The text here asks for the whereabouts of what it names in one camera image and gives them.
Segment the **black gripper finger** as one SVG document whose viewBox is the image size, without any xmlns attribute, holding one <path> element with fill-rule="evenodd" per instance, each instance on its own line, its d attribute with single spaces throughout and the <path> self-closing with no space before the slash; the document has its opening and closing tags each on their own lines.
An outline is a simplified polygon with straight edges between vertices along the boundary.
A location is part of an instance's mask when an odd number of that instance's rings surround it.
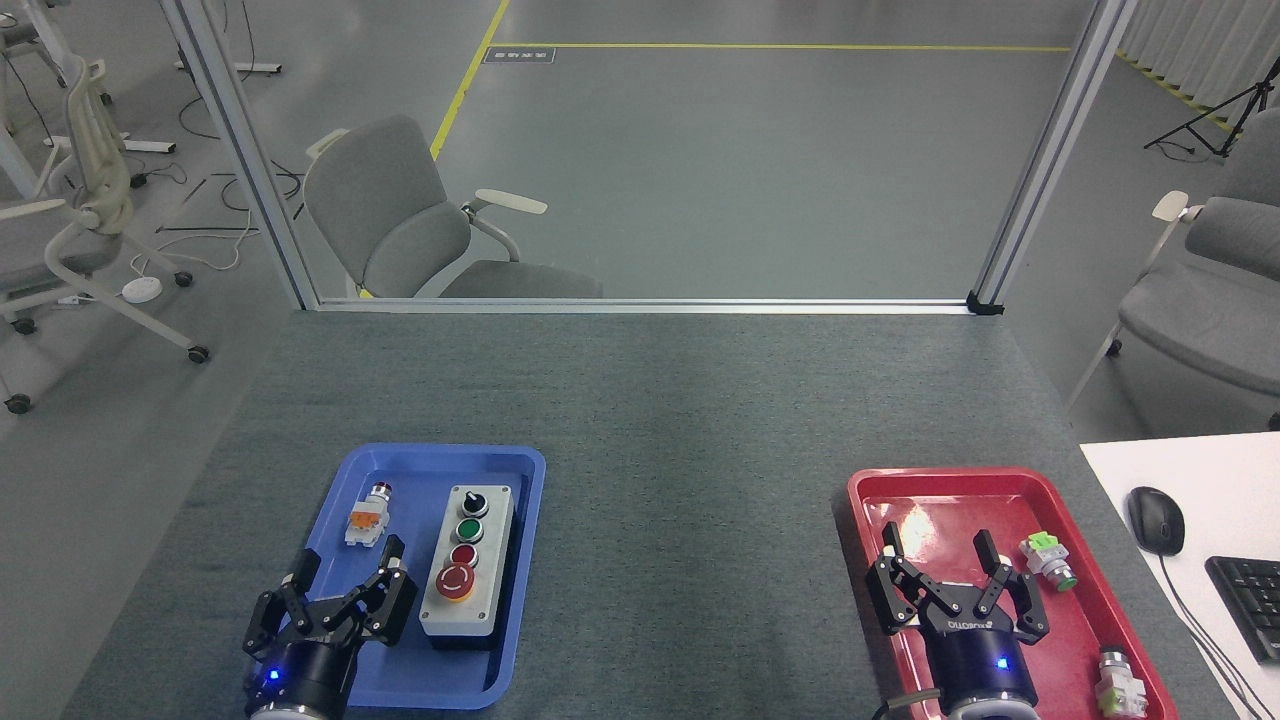
<svg viewBox="0 0 1280 720">
<path fill-rule="evenodd" d="M 1000 596 L 1007 591 L 1016 610 L 1012 635 L 1023 644 L 1037 644 L 1050 633 L 1050 621 L 1036 578 L 1030 573 L 1015 571 L 1010 561 L 1001 559 L 989 530 L 978 530 L 973 544 L 988 579 L 973 606 L 974 615 L 979 619 L 988 618 L 998 609 Z"/>
<path fill-rule="evenodd" d="M 884 527 L 881 538 L 882 551 L 870 562 L 865 583 L 882 632 L 897 634 L 928 606 L 957 616 L 959 602 L 954 596 L 906 557 L 899 528 Z"/>
<path fill-rule="evenodd" d="M 319 626 L 334 633 L 348 628 L 347 637 L 398 644 L 413 610 L 417 584 L 402 566 L 404 542 L 397 536 L 387 543 L 376 571 L 342 597 L 317 603 Z"/>
<path fill-rule="evenodd" d="M 312 587 L 320 562 L 314 550 L 301 550 L 282 583 L 259 596 L 243 635 L 247 655 L 264 661 L 282 633 L 287 638 L 311 637 L 314 621 L 308 615 L 306 593 Z"/>
</svg>

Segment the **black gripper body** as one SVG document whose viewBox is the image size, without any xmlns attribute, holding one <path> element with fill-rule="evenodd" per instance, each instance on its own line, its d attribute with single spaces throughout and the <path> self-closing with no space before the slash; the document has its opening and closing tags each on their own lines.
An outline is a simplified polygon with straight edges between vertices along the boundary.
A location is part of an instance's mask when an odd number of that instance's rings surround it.
<svg viewBox="0 0 1280 720">
<path fill-rule="evenodd" d="M 1038 696 L 1012 619 L 997 609 L 986 619 L 973 607 L 950 618 L 922 611 L 922 637 L 940 708 L 946 717 L 1034 717 Z"/>
<path fill-rule="evenodd" d="M 275 642 L 246 688 L 247 715 L 343 715 L 358 660 L 357 641 Z"/>
</svg>

